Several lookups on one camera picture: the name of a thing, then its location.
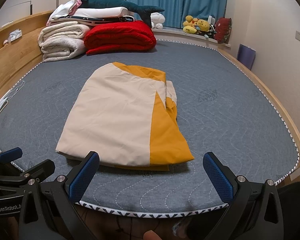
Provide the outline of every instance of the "folded red quilt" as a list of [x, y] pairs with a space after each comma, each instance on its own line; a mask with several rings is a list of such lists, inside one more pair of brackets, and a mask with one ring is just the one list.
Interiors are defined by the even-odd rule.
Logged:
[[143, 21], [100, 24], [84, 38], [87, 54], [154, 48], [156, 39]]

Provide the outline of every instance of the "gray mattress cover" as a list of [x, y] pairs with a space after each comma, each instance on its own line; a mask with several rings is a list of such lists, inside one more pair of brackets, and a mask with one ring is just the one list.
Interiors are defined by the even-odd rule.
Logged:
[[81, 204], [117, 215], [176, 217], [225, 206], [202, 167], [212, 151], [249, 181], [280, 182], [298, 162], [283, 120], [260, 90], [218, 51], [158, 41], [150, 52], [109, 53], [41, 63], [0, 114], [0, 150], [20, 147], [26, 170], [54, 161], [53, 180], [78, 162], [55, 152], [67, 116], [86, 80], [110, 62], [166, 72], [177, 93], [178, 125], [195, 159], [169, 172], [101, 166]]

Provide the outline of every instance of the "light switch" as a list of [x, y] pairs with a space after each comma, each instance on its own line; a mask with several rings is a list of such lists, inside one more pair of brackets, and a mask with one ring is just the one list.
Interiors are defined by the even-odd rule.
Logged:
[[300, 41], [300, 32], [296, 31], [296, 39]]

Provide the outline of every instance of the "red cushion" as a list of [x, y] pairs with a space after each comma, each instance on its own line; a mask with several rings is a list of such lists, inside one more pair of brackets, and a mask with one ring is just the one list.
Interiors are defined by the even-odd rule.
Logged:
[[156, 39], [143, 21], [100, 24], [84, 38], [87, 54], [154, 48]]
[[216, 34], [214, 39], [218, 43], [225, 43], [231, 33], [231, 18], [220, 18], [216, 23]]

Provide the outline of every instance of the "silver bolt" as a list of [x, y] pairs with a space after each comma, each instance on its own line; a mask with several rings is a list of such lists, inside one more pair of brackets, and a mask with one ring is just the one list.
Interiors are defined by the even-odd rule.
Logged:
[[29, 181], [28, 181], [28, 184], [29, 185], [33, 185], [35, 183], [35, 180], [34, 179], [30, 179]]
[[268, 184], [269, 184], [270, 186], [272, 186], [272, 185], [274, 184], [274, 182], [273, 182], [272, 179], [268, 179], [267, 182], [268, 182]]
[[238, 176], [238, 181], [245, 182], [246, 178], [244, 176]]
[[63, 182], [65, 180], [65, 178], [66, 178], [65, 176], [60, 175], [60, 176], [57, 177], [57, 181]]

